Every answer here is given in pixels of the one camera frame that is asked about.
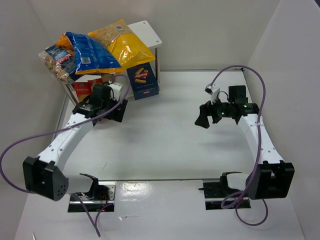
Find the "dark La Sicilia spaghetti pack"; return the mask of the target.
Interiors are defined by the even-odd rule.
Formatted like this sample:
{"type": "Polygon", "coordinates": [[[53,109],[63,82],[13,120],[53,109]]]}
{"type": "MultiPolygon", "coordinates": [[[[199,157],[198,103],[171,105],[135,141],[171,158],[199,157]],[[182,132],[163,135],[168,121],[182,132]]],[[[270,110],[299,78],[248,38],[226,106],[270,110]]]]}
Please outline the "dark La Sicilia spaghetti pack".
{"type": "Polygon", "coordinates": [[[114,83],[115,82],[115,75],[114,74],[104,74],[101,76],[103,83],[114,83]]]}

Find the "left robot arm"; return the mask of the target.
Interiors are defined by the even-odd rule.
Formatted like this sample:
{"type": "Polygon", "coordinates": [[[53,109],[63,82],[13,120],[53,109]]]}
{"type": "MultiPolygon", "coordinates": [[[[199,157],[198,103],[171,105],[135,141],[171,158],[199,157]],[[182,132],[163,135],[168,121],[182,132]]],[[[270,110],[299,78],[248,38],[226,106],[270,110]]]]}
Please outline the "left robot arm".
{"type": "Polygon", "coordinates": [[[66,194],[85,193],[93,198],[99,190],[99,180],[89,174],[66,176],[67,160],[83,137],[102,119],[122,122],[128,101],[120,83],[96,84],[92,94],[79,102],[62,133],[36,157],[27,157],[23,164],[26,189],[53,201],[66,194]]]}

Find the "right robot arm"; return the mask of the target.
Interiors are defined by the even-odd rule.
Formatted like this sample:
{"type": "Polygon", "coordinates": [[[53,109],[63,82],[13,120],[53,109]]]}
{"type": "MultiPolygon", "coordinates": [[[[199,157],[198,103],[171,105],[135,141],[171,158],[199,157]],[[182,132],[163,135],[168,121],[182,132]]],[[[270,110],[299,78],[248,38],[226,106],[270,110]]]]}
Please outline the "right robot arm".
{"type": "Polygon", "coordinates": [[[220,177],[221,186],[228,190],[246,190],[252,200],[282,199],[288,195],[295,173],[292,163],[285,162],[277,152],[263,123],[258,116],[259,107],[250,103],[244,85],[228,88],[227,101],[219,98],[220,88],[208,86],[205,91],[211,98],[199,107],[195,125],[209,128],[209,117],[217,124],[223,118],[233,119],[242,130],[257,165],[251,174],[224,172],[220,177]]]}

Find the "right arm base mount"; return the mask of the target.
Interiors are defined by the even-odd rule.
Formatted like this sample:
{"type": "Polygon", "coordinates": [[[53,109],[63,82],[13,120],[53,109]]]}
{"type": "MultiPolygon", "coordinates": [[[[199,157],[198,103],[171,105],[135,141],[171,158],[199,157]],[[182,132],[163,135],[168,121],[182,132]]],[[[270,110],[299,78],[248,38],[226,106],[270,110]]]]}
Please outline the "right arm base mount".
{"type": "Polygon", "coordinates": [[[238,192],[238,189],[231,189],[223,186],[221,181],[217,179],[204,180],[203,186],[198,189],[204,194],[205,209],[221,210],[221,203],[228,195],[238,192]]]}

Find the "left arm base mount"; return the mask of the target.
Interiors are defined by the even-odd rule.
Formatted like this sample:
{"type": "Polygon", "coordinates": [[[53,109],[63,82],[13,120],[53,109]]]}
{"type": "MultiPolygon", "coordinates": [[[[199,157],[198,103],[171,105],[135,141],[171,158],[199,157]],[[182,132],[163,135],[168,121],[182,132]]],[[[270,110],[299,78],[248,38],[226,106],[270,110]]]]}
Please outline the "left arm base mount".
{"type": "Polygon", "coordinates": [[[116,181],[99,181],[98,190],[94,196],[89,196],[87,193],[76,192],[74,196],[70,196],[68,204],[68,213],[82,213],[85,209],[81,205],[79,199],[83,202],[89,213],[114,212],[115,197],[116,197],[116,181]]]}

